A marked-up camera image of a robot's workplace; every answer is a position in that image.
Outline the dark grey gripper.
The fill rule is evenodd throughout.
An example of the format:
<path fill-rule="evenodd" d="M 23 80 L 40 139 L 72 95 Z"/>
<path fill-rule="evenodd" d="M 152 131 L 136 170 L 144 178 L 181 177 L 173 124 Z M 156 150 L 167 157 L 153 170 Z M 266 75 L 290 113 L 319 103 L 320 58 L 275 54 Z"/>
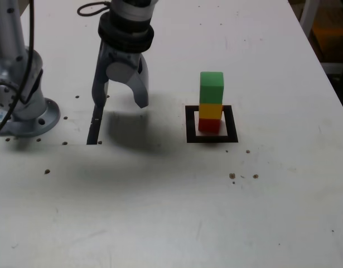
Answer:
<path fill-rule="evenodd" d="M 139 108 L 148 106 L 148 70 L 142 54 L 122 52 L 102 41 L 92 87 L 96 106 L 105 106 L 109 79 L 127 85 Z"/>

